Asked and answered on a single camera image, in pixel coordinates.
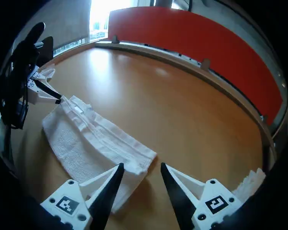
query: white cloth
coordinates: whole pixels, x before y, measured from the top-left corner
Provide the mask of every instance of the white cloth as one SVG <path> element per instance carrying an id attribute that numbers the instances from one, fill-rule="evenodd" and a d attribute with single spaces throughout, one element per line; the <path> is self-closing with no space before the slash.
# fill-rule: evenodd
<path id="1" fill-rule="evenodd" d="M 61 104 L 44 118 L 43 129 L 53 152 L 79 183 L 124 163 L 112 212 L 126 202 L 156 156 L 75 96 L 62 97 Z"/>
<path id="2" fill-rule="evenodd" d="M 256 172 L 250 171 L 250 174 L 244 178 L 243 182 L 232 192 L 242 203 L 245 203 L 247 199 L 254 195 L 257 189 L 265 179 L 266 174 L 258 168 Z"/>

